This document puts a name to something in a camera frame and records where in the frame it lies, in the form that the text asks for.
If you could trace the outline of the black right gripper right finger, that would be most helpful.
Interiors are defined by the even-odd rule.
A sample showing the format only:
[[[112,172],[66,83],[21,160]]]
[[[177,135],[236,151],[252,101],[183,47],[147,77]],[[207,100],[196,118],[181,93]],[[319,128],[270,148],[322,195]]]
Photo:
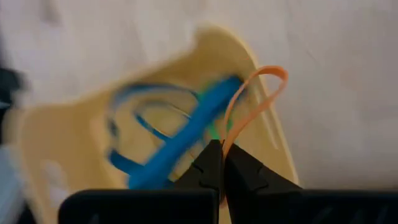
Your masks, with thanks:
[[[311,224],[301,187],[233,145],[224,168],[232,224]]]

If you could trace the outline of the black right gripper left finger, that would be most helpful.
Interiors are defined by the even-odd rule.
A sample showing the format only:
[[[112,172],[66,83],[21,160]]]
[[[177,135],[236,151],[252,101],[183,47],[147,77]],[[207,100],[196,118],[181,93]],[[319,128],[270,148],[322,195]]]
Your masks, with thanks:
[[[211,140],[171,188],[154,192],[146,223],[218,224],[221,162],[221,143]]]

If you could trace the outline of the green rubber band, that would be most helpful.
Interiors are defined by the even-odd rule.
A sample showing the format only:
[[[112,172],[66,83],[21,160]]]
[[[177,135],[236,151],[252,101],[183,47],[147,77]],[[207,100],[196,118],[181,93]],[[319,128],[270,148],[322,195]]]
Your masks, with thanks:
[[[202,101],[202,99],[205,96],[208,89],[209,88],[203,88],[201,91],[198,92],[199,101]],[[207,127],[205,128],[205,131],[203,133],[203,136],[201,138],[202,143],[208,143],[208,141],[210,141],[212,139],[220,140],[220,131],[219,131],[219,127],[218,127],[217,123],[219,122],[219,120],[221,120],[221,122],[223,121],[224,114],[226,112],[226,107],[227,107],[227,104],[224,105],[224,108],[222,111],[217,112],[215,117],[212,118],[211,123],[207,125]],[[232,125],[233,125],[232,118],[228,118],[228,122],[226,125],[227,131],[229,131],[232,128]]]

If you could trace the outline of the wide blue rubber band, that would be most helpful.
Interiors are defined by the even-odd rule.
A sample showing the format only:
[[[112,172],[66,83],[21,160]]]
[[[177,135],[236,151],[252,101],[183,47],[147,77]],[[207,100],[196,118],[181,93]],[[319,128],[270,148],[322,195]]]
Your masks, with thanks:
[[[114,119],[117,109],[130,97],[138,95],[141,93],[156,92],[156,91],[181,91],[191,94],[197,101],[199,101],[198,93],[184,88],[182,86],[171,85],[171,84],[148,84],[148,83],[138,83],[132,85],[126,85],[115,92],[111,101],[109,102],[109,116],[108,120],[108,131],[116,143],[119,142],[118,127]],[[124,157],[118,152],[117,146],[111,146],[109,149],[109,161],[115,168],[128,173],[134,168],[142,167],[142,165]]]
[[[148,132],[152,133],[155,137],[166,141],[170,139],[170,136],[166,135],[164,132],[160,131],[159,129],[153,127],[149,122],[147,122],[144,117],[142,116],[144,114],[144,111],[147,108],[153,108],[153,107],[161,107],[161,108],[169,108],[173,111],[176,111],[178,114],[182,115],[186,119],[190,119],[190,115],[185,112],[184,110],[180,109],[179,107],[173,105],[172,103],[166,102],[166,101],[159,101],[159,100],[149,100],[145,101],[141,104],[139,104],[132,112],[133,117],[136,119],[136,121]]]

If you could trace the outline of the orange rubber band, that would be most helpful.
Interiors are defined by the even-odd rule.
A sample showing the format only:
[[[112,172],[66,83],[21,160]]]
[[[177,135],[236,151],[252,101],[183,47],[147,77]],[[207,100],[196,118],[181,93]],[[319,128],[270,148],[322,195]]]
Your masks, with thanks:
[[[245,81],[244,83],[239,87],[239,89],[236,91],[236,93],[233,95],[232,99],[230,99],[229,104],[226,108],[225,114],[224,114],[224,120],[223,124],[226,126],[229,120],[229,117],[231,115],[231,112],[234,108],[234,104],[240,94],[245,90],[245,88],[249,85],[250,81],[258,77],[259,75],[273,75],[275,77],[278,77],[281,79],[281,83],[274,91],[271,93],[270,96],[267,97],[266,100],[261,102],[255,109],[253,109],[245,118],[243,118],[241,121],[237,122],[229,131],[224,128],[224,130],[221,132],[221,136],[224,137],[223,141],[223,157],[226,158],[226,156],[229,153],[229,150],[231,146],[233,145],[235,139],[239,136],[240,132],[252,121],[254,120],[259,114],[261,114],[263,111],[269,109],[271,107],[271,104],[275,101],[275,99],[283,92],[283,90],[287,86],[287,82],[289,79],[289,74],[288,72],[281,66],[277,65],[267,65],[263,66],[259,69],[257,69],[254,73],[252,73]]]

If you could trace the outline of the yellow plastic bin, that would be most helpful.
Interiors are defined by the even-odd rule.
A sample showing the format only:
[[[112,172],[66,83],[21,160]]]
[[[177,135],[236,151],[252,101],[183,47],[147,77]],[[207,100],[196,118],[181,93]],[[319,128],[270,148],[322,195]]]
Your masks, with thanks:
[[[175,84],[201,92],[229,74],[246,78],[254,69],[254,59],[243,42],[230,31],[211,26],[195,32],[191,51],[127,82]],[[105,158],[111,141],[106,115],[114,92],[111,86],[79,100],[38,106],[21,115],[16,150],[27,177],[34,215],[42,223],[55,224],[62,199],[79,190],[125,187],[126,175]],[[117,110],[121,150],[139,162],[148,159],[162,143],[129,113],[143,100],[175,104],[173,109],[155,107],[143,114],[165,134],[176,133],[185,122],[183,112],[191,111],[195,104],[194,97],[187,93],[166,91],[128,100]]]

